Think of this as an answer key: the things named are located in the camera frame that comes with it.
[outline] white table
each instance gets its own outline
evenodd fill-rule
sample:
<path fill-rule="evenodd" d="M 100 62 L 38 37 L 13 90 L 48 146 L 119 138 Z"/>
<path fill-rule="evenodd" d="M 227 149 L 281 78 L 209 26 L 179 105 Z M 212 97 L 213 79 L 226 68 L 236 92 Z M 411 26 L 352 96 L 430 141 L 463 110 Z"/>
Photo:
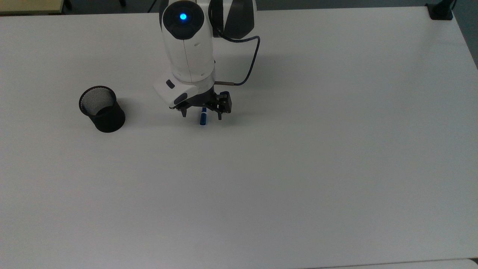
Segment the white table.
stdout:
<path fill-rule="evenodd" d="M 478 71 L 425 7 L 261 11 L 232 113 L 152 89 L 157 14 L 0 18 L 11 268 L 290 269 L 478 256 Z M 255 44 L 215 40 L 219 80 Z M 112 88 L 104 134 L 78 108 Z"/>

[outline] black cable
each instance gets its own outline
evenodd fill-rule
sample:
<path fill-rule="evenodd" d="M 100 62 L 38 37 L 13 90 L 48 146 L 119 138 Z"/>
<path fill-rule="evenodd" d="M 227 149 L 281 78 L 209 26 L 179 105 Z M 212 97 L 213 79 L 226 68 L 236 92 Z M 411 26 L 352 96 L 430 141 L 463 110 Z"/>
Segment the black cable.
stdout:
<path fill-rule="evenodd" d="M 149 12 L 152 10 L 152 8 L 154 7 L 154 4 L 156 3 L 156 1 L 157 1 L 157 0 L 154 0 L 154 1 L 153 1 L 152 5 L 151 5 L 151 7 L 150 7 L 150 9 L 148 10 L 147 13 L 149 13 Z"/>
<path fill-rule="evenodd" d="M 254 63 L 256 62 L 257 52 L 259 51 L 259 45 L 261 44 L 261 38 L 260 38 L 258 35 L 253 36 L 253 37 L 249 37 L 249 38 L 246 38 L 246 39 L 232 39 L 232 38 L 229 38 L 229 37 L 225 36 L 223 33 L 221 33 L 221 31 L 213 24 L 211 4 L 209 4 L 208 15 L 209 15 L 209 21 L 211 22 L 211 25 L 212 25 L 212 27 L 214 28 L 214 30 L 217 31 L 217 34 L 218 34 L 220 37 L 226 39 L 226 40 L 229 41 L 229 42 L 233 42 L 233 43 L 243 43 L 243 42 L 248 42 L 248 41 L 257 39 L 256 51 L 254 52 L 254 57 L 252 58 L 252 62 L 251 62 L 251 64 L 250 64 L 249 72 L 247 73 L 246 78 L 245 78 L 242 82 L 240 82 L 240 83 L 216 81 L 214 84 L 227 85 L 227 86 L 240 86 L 240 85 L 246 83 L 246 81 L 249 79 L 249 76 L 250 76 L 250 74 L 251 74 L 251 72 L 252 72 L 252 68 L 254 68 Z"/>

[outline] pen holder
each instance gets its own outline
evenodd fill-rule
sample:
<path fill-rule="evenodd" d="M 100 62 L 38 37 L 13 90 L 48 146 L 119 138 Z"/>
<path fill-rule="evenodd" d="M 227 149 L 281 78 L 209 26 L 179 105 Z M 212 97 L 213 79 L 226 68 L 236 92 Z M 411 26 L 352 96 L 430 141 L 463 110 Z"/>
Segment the pen holder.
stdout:
<path fill-rule="evenodd" d="M 116 101 L 116 94 L 108 87 L 95 86 L 87 89 L 80 97 L 79 106 L 81 112 L 101 132 L 114 132 L 124 124 L 124 111 Z"/>

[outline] marker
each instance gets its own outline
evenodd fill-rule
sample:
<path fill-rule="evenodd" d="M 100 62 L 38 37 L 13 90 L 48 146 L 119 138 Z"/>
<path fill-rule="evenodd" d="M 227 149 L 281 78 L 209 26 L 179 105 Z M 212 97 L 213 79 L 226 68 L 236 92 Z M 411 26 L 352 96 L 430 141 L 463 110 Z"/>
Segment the marker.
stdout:
<path fill-rule="evenodd" d="M 201 121 L 199 122 L 199 124 L 206 125 L 206 118 L 207 118 L 207 109 L 203 107 L 201 111 Z"/>

